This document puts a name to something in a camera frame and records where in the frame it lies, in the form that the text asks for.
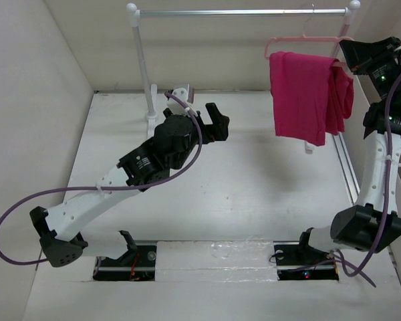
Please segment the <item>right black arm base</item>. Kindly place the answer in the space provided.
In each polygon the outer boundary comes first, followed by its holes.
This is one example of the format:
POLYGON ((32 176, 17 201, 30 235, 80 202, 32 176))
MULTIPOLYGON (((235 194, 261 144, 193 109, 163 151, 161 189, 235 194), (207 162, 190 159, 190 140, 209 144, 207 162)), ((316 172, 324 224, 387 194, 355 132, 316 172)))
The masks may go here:
POLYGON ((279 281, 338 281, 338 271, 329 253, 299 241, 274 241, 274 253, 269 262, 275 263, 279 281))

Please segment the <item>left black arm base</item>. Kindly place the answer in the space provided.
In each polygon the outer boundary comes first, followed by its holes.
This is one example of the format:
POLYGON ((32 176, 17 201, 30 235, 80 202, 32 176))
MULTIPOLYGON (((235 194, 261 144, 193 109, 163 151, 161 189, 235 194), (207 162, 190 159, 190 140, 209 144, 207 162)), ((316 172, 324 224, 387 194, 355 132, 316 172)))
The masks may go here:
POLYGON ((97 257, 92 278, 99 282, 151 282, 155 280, 157 241, 136 243, 128 231, 120 231, 126 251, 117 259, 97 257))

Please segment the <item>pink plastic hanger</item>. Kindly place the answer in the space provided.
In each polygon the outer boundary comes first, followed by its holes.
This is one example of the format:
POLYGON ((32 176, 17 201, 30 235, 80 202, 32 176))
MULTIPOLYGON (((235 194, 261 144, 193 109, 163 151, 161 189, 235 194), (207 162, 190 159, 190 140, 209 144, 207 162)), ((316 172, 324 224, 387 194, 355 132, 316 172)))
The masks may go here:
POLYGON ((300 36, 271 37, 265 45, 263 56, 266 60, 269 59, 269 47, 274 43, 333 43, 334 46, 330 58, 337 58, 340 51, 340 41, 345 39, 352 40, 351 37, 347 36, 349 29, 350 24, 344 23, 338 36, 307 36, 303 31, 300 36))

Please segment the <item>pink trousers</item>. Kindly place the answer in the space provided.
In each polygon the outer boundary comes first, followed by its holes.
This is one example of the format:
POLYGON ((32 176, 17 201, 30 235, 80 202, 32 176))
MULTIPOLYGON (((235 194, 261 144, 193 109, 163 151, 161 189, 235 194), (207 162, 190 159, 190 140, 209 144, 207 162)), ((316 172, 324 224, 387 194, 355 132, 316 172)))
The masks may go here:
POLYGON ((352 115, 354 79, 339 60, 279 51, 269 56, 275 134, 323 146, 345 131, 352 115))

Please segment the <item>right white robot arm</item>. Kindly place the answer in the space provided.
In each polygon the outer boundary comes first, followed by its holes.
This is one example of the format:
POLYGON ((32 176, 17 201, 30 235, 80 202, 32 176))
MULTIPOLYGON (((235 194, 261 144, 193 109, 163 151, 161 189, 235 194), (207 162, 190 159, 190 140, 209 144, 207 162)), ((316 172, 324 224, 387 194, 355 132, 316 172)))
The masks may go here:
POLYGON ((395 197, 401 155, 401 40, 342 40, 340 47, 350 71, 369 76, 381 100, 370 105, 363 120, 366 154, 358 198, 331 225, 302 233, 295 254, 303 263, 332 249, 378 253, 401 236, 395 197))

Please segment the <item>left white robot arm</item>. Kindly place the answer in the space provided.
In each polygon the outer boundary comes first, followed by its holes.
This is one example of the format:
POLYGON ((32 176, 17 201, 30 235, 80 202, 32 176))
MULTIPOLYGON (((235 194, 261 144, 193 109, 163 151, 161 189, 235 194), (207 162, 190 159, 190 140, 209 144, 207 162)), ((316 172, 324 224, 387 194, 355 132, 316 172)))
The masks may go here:
POLYGON ((164 122, 155 127, 151 138, 120 158, 95 187, 82 187, 55 207, 36 207, 30 212, 42 252, 52 267, 69 265, 82 256, 89 246, 82 229, 94 219, 123 200, 183 174, 193 166, 203 145, 228 139, 230 119, 215 103, 205 106, 212 120, 205 124, 192 109, 188 88, 175 88, 164 95, 164 122))

